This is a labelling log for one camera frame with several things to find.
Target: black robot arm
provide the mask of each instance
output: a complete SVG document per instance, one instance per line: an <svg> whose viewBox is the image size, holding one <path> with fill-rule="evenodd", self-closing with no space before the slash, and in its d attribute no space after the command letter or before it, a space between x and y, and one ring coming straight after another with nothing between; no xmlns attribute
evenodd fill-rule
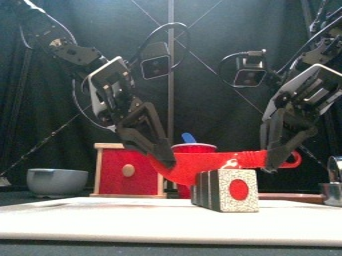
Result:
<svg viewBox="0 0 342 256"><path fill-rule="evenodd" d="M123 59L108 61L95 48L79 46L68 29L28 0L5 0L4 4L39 47L72 78L87 84L93 113L117 133L125 148L152 154L165 167L172 167L173 153L155 107L133 96L133 79Z"/></svg>

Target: metal pole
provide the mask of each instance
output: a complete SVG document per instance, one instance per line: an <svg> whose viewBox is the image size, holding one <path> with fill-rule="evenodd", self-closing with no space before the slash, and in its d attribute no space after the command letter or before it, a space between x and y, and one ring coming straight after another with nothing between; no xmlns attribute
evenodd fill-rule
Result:
<svg viewBox="0 0 342 256"><path fill-rule="evenodd" d="M168 0L168 23L173 22L173 0ZM175 33L173 29L168 30L168 50L171 55L171 67L173 66L173 42L175 42ZM168 110L167 110L167 137L169 144L173 144L173 72L168 75Z"/></svg>

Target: wooden box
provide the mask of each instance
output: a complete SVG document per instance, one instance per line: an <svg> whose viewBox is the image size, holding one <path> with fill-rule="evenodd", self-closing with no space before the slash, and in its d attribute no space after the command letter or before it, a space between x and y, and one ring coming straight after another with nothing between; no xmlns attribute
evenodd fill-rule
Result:
<svg viewBox="0 0 342 256"><path fill-rule="evenodd" d="M91 196L165 198L163 176L140 152L116 143L95 143L95 148L97 160Z"/></svg>

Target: red circle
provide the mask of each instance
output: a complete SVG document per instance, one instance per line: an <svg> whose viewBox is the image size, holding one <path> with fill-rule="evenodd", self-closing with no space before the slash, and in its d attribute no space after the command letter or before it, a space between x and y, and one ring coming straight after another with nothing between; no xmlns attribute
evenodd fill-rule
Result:
<svg viewBox="0 0 342 256"><path fill-rule="evenodd" d="M246 184L246 182L240 179L232 180L230 183L230 195L235 200L244 200L248 196L248 185Z"/></svg>

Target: red cup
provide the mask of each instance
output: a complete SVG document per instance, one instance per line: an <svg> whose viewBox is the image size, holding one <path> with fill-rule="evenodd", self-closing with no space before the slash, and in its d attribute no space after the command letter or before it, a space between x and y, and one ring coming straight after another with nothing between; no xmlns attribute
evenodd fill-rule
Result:
<svg viewBox="0 0 342 256"><path fill-rule="evenodd" d="M172 147L175 153L214 153L216 146L204 143L176 144Z"/></svg>
<svg viewBox="0 0 342 256"><path fill-rule="evenodd" d="M216 146L204 143L184 143L176 144L172 147L175 153L214 153ZM182 184L176 184L177 194L180 199L190 199L190 187Z"/></svg>

